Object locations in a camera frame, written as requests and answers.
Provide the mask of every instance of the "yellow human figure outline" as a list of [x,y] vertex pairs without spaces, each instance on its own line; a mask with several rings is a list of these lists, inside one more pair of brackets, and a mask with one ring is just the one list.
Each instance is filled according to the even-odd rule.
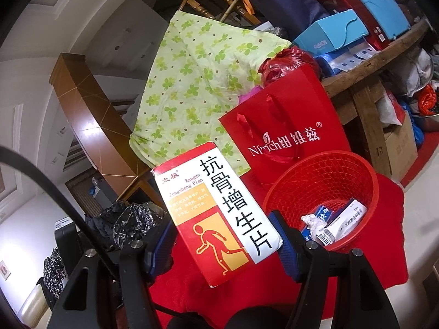
[[227,263],[224,261],[224,259],[223,259],[223,255],[221,254],[221,249],[219,250],[219,255],[218,255],[218,252],[217,252],[217,250],[216,250],[216,246],[215,245],[213,245],[210,241],[208,241],[208,240],[204,240],[204,238],[203,238],[203,235],[206,233],[206,232],[212,232],[212,233],[210,233],[210,235],[212,235],[212,236],[214,236],[215,238],[217,238],[220,242],[222,242],[223,243],[223,246],[225,247],[225,249],[227,250],[227,251],[223,251],[224,253],[226,253],[226,254],[235,254],[235,253],[237,253],[237,252],[244,252],[244,253],[246,253],[247,251],[246,251],[246,249],[244,248],[244,247],[239,247],[239,248],[237,248],[237,249],[233,249],[233,250],[231,250],[231,249],[229,249],[227,246],[226,246],[226,244],[224,243],[225,241],[227,241],[227,239],[223,236],[223,235],[221,235],[218,231],[216,231],[216,230],[209,230],[209,229],[207,229],[207,230],[204,230],[203,229],[203,227],[201,226],[201,225],[198,225],[198,224],[195,224],[194,225],[194,227],[193,227],[193,230],[194,230],[194,233],[195,234],[197,234],[197,235],[199,235],[200,236],[200,239],[201,239],[201,242],[202,242],[202,245],[199,247],[199,248],[197,248],[197,254],[198,255],[201,255],[204,251],[206,251],[209,247],[212,247],[213,248],[213,252],[214,252],[214,254],[215,254],[215,258],[216,258],[216,261],[218,262],[218,264],[222,267],[222,268],[224,268],[224,272],[223,272],[223,276],[225,276],[226,275],[226,273],[227,272],[229,272],[229,271],[231,271],[231,269],[229,268],[229,266],[227,265]]

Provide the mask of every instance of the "red carpet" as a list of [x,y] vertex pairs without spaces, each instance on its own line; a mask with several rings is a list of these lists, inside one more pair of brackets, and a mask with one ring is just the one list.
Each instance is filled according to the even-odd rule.
[[414,161],[405,177],[401,180],[403,187],[407,187],[409,183],[415,179],[425,164],[430,160],[434,151],[439,144],[439,132],[426,132],[425,140],[421,148],[418,150],[418,158]]
[[[262,204],[266,192],[251,172],[242,180]],[[404,194],[388,178],[378,175],[378,180],[378,207],[353,247],[363,250],[383,287],[389,288],[408,280],[402,232]],[[180,237],[172,255],[172,269],[150,288],[153,301],[180,312],[198,312],[216,328],[223,328],[233,314],[247,307],[268,305],[290,313],[299,293],[300,285],[286,276],[277,254],[216,288],[207,285]],[[335,291],[336,280],[331,279],[323,318],[332,317]],[[159,317],[165,328],[170,316],[159,312]]]

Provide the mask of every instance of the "light green fabric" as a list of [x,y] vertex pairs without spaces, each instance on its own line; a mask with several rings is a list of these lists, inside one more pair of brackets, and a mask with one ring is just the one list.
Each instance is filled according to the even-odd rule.
[[249,165],[218,118],[260,83],[257,70],[291,43],[177,11],[154,60],[130,138],[144,162],[159,165],[214,141],[239,175]]

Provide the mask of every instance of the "leaf logo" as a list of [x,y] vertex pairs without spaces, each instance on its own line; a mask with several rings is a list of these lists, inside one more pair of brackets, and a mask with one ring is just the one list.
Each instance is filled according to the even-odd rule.
[[265,143],[266,145],[268,145],[268,144],[270,143],[270,141],[271,141],[268,132],[266,132],[266,133],[262,136],[262,139],[264,140],[264,143]]

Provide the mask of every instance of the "blue gripper pad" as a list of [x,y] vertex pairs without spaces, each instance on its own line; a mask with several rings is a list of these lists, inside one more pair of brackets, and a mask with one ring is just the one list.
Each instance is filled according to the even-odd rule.
[[297,253],[294,250],[293,245],[291,245],[287,234],[280,225],[275,213],[271,212],[268,215],[268,219],[284,241],[284,244],[280,247],[279,250],[277,250],[277,253],[279,255],[282,266],[284,267],[285,273],[287,274],[287,276],[293,278],[294,281],[299,282],[300,273],[297,263]]
[[152,268],[149,274],[155,278],[165,272],[166,265],[171,256],[172,247],[175,243],[177,236],[177,229],[170,220],[166,226],[162,236],[157,242],[153,256],[152,256]]

